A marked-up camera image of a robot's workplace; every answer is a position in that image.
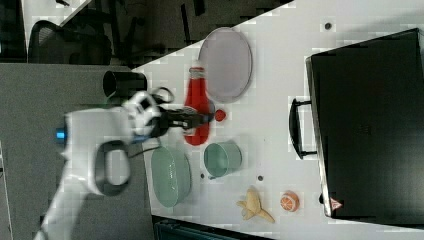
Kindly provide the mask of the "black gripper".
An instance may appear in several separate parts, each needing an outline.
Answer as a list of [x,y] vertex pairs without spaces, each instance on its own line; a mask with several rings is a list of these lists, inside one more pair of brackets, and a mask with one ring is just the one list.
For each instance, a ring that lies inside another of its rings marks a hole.
[[151,138],[157,138],[167,133],[170,128],[182,128],[189,130],[196,128],[200,122],[207,123],[214,119],[214,114],[198,114],[195,110],[190,110],[187,107],[182,109],[164,109],[159,108],[160,115],[153,117],[147,126],[152,130],[148,134]]

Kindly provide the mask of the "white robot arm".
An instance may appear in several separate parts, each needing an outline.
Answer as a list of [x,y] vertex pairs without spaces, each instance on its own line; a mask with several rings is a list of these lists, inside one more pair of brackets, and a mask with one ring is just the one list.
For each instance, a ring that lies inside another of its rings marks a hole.
[[64,115],[64,126],[56,133],[65,159],[62,177],[33,240],[71,240],[88,195],[121,194],[130,173],[113,164],[129,162],[131,144],[159,138],[170,128],[192,133],[213,119],[204,92],[189,94],[179,109],[164,109],[166,103],[155,91],[139,91],[120,105]]

